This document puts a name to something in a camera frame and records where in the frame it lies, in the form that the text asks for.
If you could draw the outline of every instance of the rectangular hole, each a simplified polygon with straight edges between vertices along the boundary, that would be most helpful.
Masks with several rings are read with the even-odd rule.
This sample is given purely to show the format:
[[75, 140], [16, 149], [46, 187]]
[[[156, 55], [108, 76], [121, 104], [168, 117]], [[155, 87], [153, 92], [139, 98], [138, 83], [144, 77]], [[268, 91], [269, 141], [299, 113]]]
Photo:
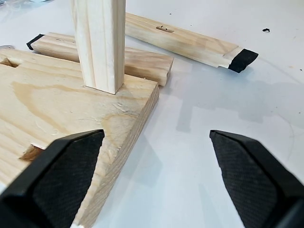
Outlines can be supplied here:
[[6, 65], [6, 66], [9, 66], [9, 67], [11, 66], [13, 68], [17, 68], [21, 64], [21, 62], [16, 62], [16, 61], [12, 61], [8, 58], [1, 58], [0, 57], [0, 64]]

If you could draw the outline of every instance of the black clamp jaw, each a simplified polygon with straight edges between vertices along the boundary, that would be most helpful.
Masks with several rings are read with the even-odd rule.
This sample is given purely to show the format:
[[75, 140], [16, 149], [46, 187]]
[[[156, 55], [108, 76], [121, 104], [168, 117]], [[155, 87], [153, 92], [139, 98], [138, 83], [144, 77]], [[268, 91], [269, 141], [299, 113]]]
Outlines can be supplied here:
[[1, 194], [2, 228], [69, 228], [91, 185], [103, 130], [52, 142]]

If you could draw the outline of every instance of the wooden block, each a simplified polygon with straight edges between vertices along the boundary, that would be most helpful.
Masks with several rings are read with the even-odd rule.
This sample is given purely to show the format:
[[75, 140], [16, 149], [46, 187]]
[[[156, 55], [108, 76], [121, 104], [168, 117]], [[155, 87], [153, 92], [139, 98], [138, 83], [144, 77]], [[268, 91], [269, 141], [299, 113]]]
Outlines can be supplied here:
[[[43, 55], [79, 62], [76, 41], [73, 36], [48, 33], [28, 43], [31, 50]], [[146, 78], [165, 86], [169, 77], [173, 57], [126, 47], [124, 73]]]
[[125, 75], [124, 85], [111, 95], [82, 86], [79, 63], [9, 49], [0, 50], [0, 77], [3, 184], [28, 166], [19, 159], [28, 148], [44, 149], [57, 138], [104, 129], [92, 184], [75, 219], [91, 227], [157, 102], [157, 83]]
[[126, 13], [125, 34], [213, 67], [240, 73], [258, 56], [236, 44]]
[[125, 0], [71, 0], [85, 85], [116, 94], [124, 83]]

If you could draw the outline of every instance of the wooden post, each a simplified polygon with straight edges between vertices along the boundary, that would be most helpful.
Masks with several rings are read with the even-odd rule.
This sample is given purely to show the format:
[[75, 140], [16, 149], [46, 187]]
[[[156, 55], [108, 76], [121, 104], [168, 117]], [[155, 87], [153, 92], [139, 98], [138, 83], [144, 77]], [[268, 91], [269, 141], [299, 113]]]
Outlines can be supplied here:
[[115, 94], [124, 83], [125, 0], [71, 0], [85, 85]]

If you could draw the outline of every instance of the small hole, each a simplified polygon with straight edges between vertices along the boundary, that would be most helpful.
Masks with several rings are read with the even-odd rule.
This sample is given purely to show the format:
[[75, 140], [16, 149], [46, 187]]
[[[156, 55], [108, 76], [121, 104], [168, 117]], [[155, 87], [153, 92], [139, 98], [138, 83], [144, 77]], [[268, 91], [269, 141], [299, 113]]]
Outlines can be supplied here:
[[173, 32], [174, 32], [174, 30], [169, 29], [169, 28], [166, 28], [166, 27], [164, 27], [163, 25], [157, 26], [156, 29], [161, 30], [161, 31], [164, 31], [164, 32], [169, 32], [169, 33], [173, 33]]

